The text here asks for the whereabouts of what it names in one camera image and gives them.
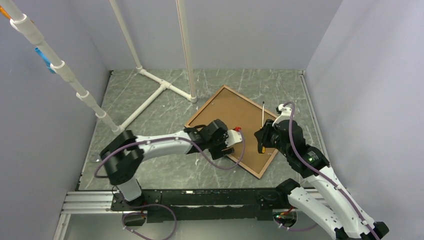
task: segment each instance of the white wall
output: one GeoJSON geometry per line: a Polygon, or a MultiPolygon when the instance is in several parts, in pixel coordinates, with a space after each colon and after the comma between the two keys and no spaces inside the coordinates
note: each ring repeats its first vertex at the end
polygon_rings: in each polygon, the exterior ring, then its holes
{"type": "MultiPolygon", "coordinates": [[[[110,69],[135,67],[109,1],[71,0],[110,69]]],[[[305,69],[341,0],[185,0],[195,68],[305,69]]],[[[185,68],[175,0],[118,4],[146,68],[185,68]]]]}
{"type": "MultiPolygon", "coordinates": [[[[15,3],[100,103],[108,70],[70,3],[15,3]]],[[[78,182],[95,114],[3,16],[0,31],[0,239],[49,240],[78,182]]]]}
{"type": "Polygon", "coordinates": [[[423,13],[344,0],[306,69],[330,161],[386,240],[424,239],[423,13]]]}

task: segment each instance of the marble surface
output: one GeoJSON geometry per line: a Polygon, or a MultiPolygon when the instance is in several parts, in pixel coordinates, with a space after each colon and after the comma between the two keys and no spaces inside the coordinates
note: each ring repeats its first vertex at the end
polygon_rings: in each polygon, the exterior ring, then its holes
{"type": "MultiPolygon", "coordinates": [[[[152,74],[189,92],[187,72],[181,69],[153,69],[152,74]]],[[[152,136],[181,130],[189,118],[222,85],[238,91],[247,98],[274,112],[278,104],[296,103],[295,120],[303,128],[308,144],[319,148],[319,138],[310,114],[306,93],[295,69],[196,69],[198,101],[191,103],[173,91],[165,90],[141,113],[127,129],[136,135],[152,136]]],[[[135,70],[115,70],[110,77],[102,107],[112,119],[121,124],[157,88],[158,84],[135,70]]],[[[98,153],[115,138],[98,121],[80,178],[80,190],[110,190],[107,179],[94,178],[98,153]]],[[[233,164],[228,158],[216,160],[222,166],[233,164]]],[[[258,180],[241,167],[220,170],[202,159],[200,154],[168,155],[141,163],[136,177],[144,189],[212,189],[212,188],[273,188],[292,178],[304,187],[309,185],[293,171],[286,158],[278,153],[263,177],[258,180]]]]}

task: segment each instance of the pvc pipe frame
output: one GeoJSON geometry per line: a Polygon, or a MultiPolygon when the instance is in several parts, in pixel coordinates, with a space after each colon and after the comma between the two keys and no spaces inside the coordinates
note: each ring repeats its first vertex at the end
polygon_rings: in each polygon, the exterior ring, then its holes
{"type": "Polygon", "coordinates": [[[50,67],[62,79],[69,83],[75,90],[76,96],[87,106],[92,108],[95,115],[108,125],[112,132],[116,135],[120,134],[124,129],[117,126],[112,118],[97,104],[94,97],[87,91],[81,83],[76,79],[72,70],[62,61],[53,49],[44,40],[43,34],[34,25],[34,23],[23,14],[12,0],[0,0],[0,5],[10,15],[10,24],[18,32],[23,34],[28,41],[38,47],[38,49],[50,60],[50,67]]]}
{"type": "Polygon", "coordinates": [[[127,25],[124,21],[124,18],[122,16],[122,13],[118,7],[118,4],[116,0],[109,0],[110,5],[112,6],[113,12],[116,16],[116,20],[118,21],[119,27],[122,30],[122,33],[125,37],[126,43],[128,44],[129,51],[132,54],[132,58],[134,59],[135,66],[138,70],[138,73],[146,76],[153,81],[160,84],[159,88],[140,106],[133,112],[120,126],[119,128],[125,129],[128,127],[128,125],[133,122],[138,115],[140,115],[144,109],[146,109],[152,102],[155,100],[163,91],[166,89],[169,89],[184,98],[188,99],[190,102],[195,103],[197,102],[197,95],[196,95],[196,89],[195,89],[195,81],[194,81],[194,74],[193,74],[193,67],[192,67],[192,57],[191,57],[191,51],[190,51],[190,44],[188,39],[188,31],[187,31],[187,21],[186,21],[186,11],[184,7],[184,1],[182,0],[176,0],[177,4],[177,10],[178,10],[178,19],[179,19],[179,25],[181,28],[181,37],[182,37],[182,43],[184,48],[184,55],[185,55],[185,63],[187,67],[187,73],[188,73],[188,83],[190,88],[190,94],[186,93],[185,91],[175,87],[170,82],[165,81],[147,70],[143,69],[143,66],[140,63],[139,56],[137,55],[136,48],[134,47],[133,40],[131,39],[130,33],[128,31],[127,25]]]}
{"type": "Polygon", "coordinates": [[[30,43],[36,45],[38,49],[50,60],[50,67],[56,73],[58,73],[63,80],[68,82],[75,90],[76,96],[83,101],[87,106],[92,108],[95,111],[95,115],[103,121],[106,125],[108,125],[112,132],[115,135],[120,134],[128,125],[136,119],[136,117],[143,112],[144,109],[147,108],[149,104],[153,102],[155,98],[157,98],[164,90],[169,89],[184,98],[188,99],[192,103],[197,102],[196,90],[195,90],[195,82],[194,82],[194,74],[192,67],[192,58],[190,45],[188,40],[188,31],[187,31],[187,20],[186,20],[186,11],[184,7],[183,0],[176,0],[177,10],[178,10],[178,18],[179,24],[181,28],[181,37],[184,48],[185,55],[185,63],[187,67],[190,94],[184,92],[183,90],[173,86],[171,83],[149,73],[145,69],[143,69],[140,59],[137,55],[136,48],[134,47],[134,43],[131,39],[128,28],[125,24],[124,18],[119,10],[118,4],[115,0],[109,0],[113,12],[115,13],[116,19],[119,23],[119,26],[122,30],[122,33],[125,37],[125,40],[128,44],[129,50],[134,58],[134,62],[138,73],[156,81],[160,84],[159,88],[139,107],[137,110],[132,113],[127,120],[125,120],[120,126],[117,126],[112,118],[105,112],[93,98],[93,96],[87,91],[81,83],[76,79],[74,73],[71,69],[66,65],[64,61],[62,61],[59,56],[53,51],[53,49],[47,44],[44,40],[44,36],[38,30],[38,28],[34,25],[34,23],[23,14],[19,8],[13,3],[12,0],[0,0],[0,5],[10,16],[10,24],[14,29],[18,32],[22,33],[30,43]]]}

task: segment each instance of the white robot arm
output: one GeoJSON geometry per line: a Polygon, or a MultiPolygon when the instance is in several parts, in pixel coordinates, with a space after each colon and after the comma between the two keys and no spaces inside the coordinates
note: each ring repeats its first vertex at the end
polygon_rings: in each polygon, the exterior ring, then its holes
{"type": "Polygon", "coordinates": [[[206,149],[215,160],[234,152],[231,146],[242,141],[239,130],[240,128],[228,130],[227,126],[217,119],[207,126],[188,127],[167,135],[137,136],[130,130],[124,131],[100,152],[103,164],[97,166],[94,175],[97,178],[108,178],[110,184],[117,186],[125,200],[132,202],[142,195],[142,188],[134,177],[142,161],[171,154],[198,153],[199,150],[206,149]],[[102,166],[107,176],[97,175],[102,166]]]}
{"type": "Polygon", "coordinates": [[[315,187],[326,200],[324,206],[293,179],[277,186],[277,192],[293,207],[305,212],[319,224],[332,239],[379,240],[389,229],[384,222],[375,222],[361,209],[345,187],[341,184],[329,161],[316,147],[306,144],[303,130],[293,120],[291,108],[278,106],[280,116],[268,119],[263,127],[255,132],[257,150],[276,148],[286,158],[293,170],[315,187]]]}

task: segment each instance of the cork board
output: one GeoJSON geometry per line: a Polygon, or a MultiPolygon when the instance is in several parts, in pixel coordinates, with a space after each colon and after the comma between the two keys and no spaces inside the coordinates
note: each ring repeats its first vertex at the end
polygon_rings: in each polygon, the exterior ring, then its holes
{"type": "MultiPolygon", "coordinates": [[[[276,119],[276,115],[265,109],[264,119],[276,119]]],[[[241,127],[244,134],[246,149],[240,167],[260,179],[277,150],[267,148],[264,154],[258,153],[258,141],[254,133],[262,127],[262,106],[223,85],[185,124],[186,127],[207,125],[220,119],[228,129],[241,127]]],[[[243,145],[236,144],[234,153],[228,157],[236,162],[242,153],[243,145]]]]}

